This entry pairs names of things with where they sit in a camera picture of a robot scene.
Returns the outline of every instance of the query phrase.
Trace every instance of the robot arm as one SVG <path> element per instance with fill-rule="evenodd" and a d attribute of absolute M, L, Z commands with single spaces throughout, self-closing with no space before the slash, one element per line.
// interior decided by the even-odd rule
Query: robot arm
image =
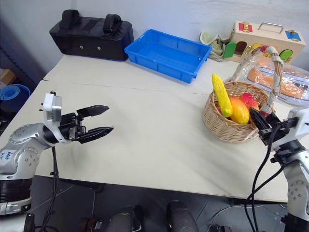
<path fill-rule="evenodd" d="M 271 133 L 280 126 L 272 144 L 275 155 L 270 161 L 284 167 L 289 186 L 288 215 L 282 222 L 285 232 L 309 232 L 309 150 L 299 142 L 309 134 L 309 108 L 292 109 L 283 122 L 274 113 L 264 117 L 252 108 L 250 115 L 265 145 L 269 145 Z"/>
<path fill-rule="evenodd" d="M 95 105 L 61 115 L 61 97 L 46 94 L 44 123 L 24 125 L 9 137 L 0 150 L 0 216 L 26 212 L 31 207 L 30 186 L 43 150 L 56 143 L 86 143 L 107 135 L 113 127 L 100 127 L 86 132 L 82 120 L 108 110 Z"/>

